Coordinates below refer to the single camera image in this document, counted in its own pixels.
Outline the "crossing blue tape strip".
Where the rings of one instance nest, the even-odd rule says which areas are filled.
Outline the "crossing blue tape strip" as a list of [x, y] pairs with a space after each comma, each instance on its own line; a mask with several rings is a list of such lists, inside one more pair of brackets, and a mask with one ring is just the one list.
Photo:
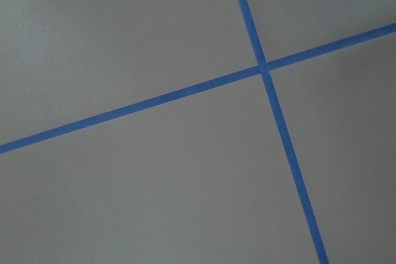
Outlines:
[[278, 133], [280, 135], [282, 145], [288, 160], [291, 174], [295, 183], [295, 187], [299, 196], [301, 206], [304, 211], [304, 216], [308, 224], [309, 232], [316, 250], [316, 254], [320, 263], [328, 263], [329, 258], [322, 240], [321, 232], [312, 208], [311, 200], [306, 188], [304, 177], [299, 166], [299, 162], [295, 153], [293, 142], [288, 131], [288, 127], [283, 115], [282, 108], [277, 96], [275, 86], [273, 84], [272, 76], [268, 62], [266, 60], [264, 50], [262, 48], [259, 34], [254, 23], [254, 18], [249, 7], [248, 0], [238, 0], [239, 7], [244, 19], [244, 24], [249, 35], [249, 40], [255, 55], [257, 65], [259, 67], [260, 76], [269, 99], [270, 107], [277, 125]]

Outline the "long blue tape strip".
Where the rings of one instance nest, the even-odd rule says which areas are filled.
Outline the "long blue tape strip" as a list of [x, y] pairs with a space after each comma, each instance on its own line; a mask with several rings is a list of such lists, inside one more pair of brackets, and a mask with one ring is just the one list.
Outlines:
[[[350, 36], [341, 40], [333, 41], [321, 46], [317, 46], [302, 52], [294, 53], [289, 56], [285, 56], [268, 63], [270, 70], [279, 69], [285, 66], [296, 64], [314, 57], [321, 56], [323, 54], [338, 51], [349, 46], [354, 46], [360, 43], [364, 43], [375, 38], [379, 38], [385, 35], [395, 33], [395, 24], [386, 25], [383, 27], [376, 28], [364, 33]], [[221, 77], [217, 77], [206, 82], [198, 83], [186, 88], [175, 90], [164, 95], [149, 98], [147, 100], [140, 101], [122, 108], [114, 109], [105, 113], [101, 113], [92, 117], [81, 119], [79, 121], [72, 122], [63, 126], [59, 126], [50, 130], [46, 130], [28, 137], [20, 138], [18, 140], [11, 141], [1, 145], [1, 153], [8, 153], [10, 151], [17, 150], [19, 148], [27, 147], [35, 143], [43, 142], [51, 138], [59, 137], [77, 130], [84, 129], [86, 127], [101, 124], [119, 117], [127, 116], [145, 109], [149, 109], [155, 106], [159, 106], [174, 100], [178, 100], [187, 96], [191, 96], [197, 93], [201, 93], [213, 88], [217, 88], [229, 83], [237, 82], [242, 79], [253, 77], [259, 74], [259, 67], [254, 66], [241, 71], [237, 71], [231, 74], [227, 74]]]

